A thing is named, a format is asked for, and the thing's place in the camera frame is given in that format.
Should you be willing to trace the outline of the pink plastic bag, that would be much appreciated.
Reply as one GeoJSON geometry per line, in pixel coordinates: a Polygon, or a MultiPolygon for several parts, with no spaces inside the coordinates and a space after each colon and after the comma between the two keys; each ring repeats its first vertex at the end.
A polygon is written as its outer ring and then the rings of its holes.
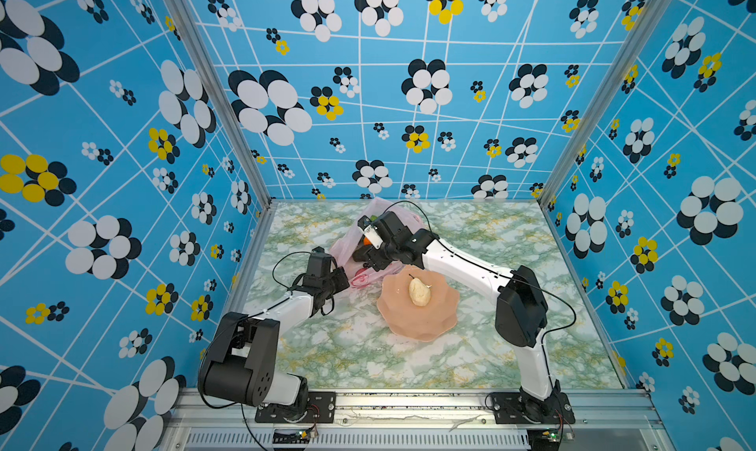
{"type": "Polygon", "coordinates": [[[392,208],[390,208],[390,205],[391,202],[388,200],[373,199],[365,208],[354,214],[350,219],[352,222],[346,234],[339,238],[329,250],[329,253],[336,259],[337,265],[345,269],[350,285],[356,290],[367,288],[376,283],[380,284],[385,276],[397,274],[404,268],[404,265],[400,262],[393,262],[380,271],[371,267],[366,252],[372,246],[363,244],[366,238],[358,227],[359,219],[367,217],[374,221],[385,210],[388,210],[395,213],[411,232],[426,227],[423,218],[408,210],[407,204],[398,204],[392,208]]]}

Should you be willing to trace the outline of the beige pear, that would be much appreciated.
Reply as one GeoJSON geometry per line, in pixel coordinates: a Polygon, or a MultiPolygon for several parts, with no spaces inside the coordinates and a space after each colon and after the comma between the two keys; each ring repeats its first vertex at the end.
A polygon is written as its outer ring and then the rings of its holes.
{"type": "Polygon", "coordinates": [[[415,276],[411,276],[408,292],[409,298],[415,306],[425,307],[431,301],[432,293],[430,285],[427,285],[423,280],[415,276]]]}

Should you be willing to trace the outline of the pink wavy plate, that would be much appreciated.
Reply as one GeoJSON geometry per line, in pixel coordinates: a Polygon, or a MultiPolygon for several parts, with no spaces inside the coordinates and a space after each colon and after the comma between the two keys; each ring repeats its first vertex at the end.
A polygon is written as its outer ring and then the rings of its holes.
{"type": "Polygon", "coordinates": [[[377,308],[394,334],[432,342],[457,325],[459,302],[442,275],[408,266],[383,279],[377,308]]]}

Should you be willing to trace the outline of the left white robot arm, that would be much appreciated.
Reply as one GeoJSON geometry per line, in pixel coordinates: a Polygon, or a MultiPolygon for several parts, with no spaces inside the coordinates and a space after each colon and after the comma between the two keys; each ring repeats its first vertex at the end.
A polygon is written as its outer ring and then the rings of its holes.
{"type": "Polygon", "coordinates": [[[293,419],[307,410],[307,380],[276,370],[280,337],[318,313],[350,287],[345,270],[323,248],[308,252],[304,273],[285,287],[285,296],[256,314],[229,312],[199,366],[203,398],[232,405],[275,406],[293,419]]]}

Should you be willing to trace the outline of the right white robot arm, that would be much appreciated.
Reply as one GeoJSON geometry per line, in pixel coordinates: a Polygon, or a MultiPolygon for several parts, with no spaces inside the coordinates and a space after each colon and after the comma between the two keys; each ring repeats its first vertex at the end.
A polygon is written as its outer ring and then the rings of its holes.
{"type": "Polygon", "coordinates": [[[491,301],[494,327],[515,352],[520,368],[520,403],[528,421],[545,423],[560,416],[561,389],[551,374],[545,350],[548,304],[533,270],[496,266],[451,246],[435,232],[414,232],[393,212],[356,225],[370,243],[365,260],[381,270],[393,262],[441,274],[491,301]]]}

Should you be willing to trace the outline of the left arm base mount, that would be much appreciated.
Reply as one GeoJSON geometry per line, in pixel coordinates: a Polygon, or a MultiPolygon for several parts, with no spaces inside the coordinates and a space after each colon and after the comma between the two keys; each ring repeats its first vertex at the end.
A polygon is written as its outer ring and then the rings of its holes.
{"type": "Polygon", "coordinates": [[[291,405],[264,404],[257,409],[256,423],[283,425],[321,425],[334,423],[337,394],[333,391],[310,391],[291,405]]]}

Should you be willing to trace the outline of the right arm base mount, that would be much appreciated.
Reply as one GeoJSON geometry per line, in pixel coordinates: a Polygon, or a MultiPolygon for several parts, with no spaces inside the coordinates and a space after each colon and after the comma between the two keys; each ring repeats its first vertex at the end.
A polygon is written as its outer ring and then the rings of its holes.
{"type": "Polygon", "coordinates": [[[567,395],[560,390],[541,401],[518,392],[491,392],[484,407],[494,415],[498,425],[574,425],[574,410],[567,395]]]}

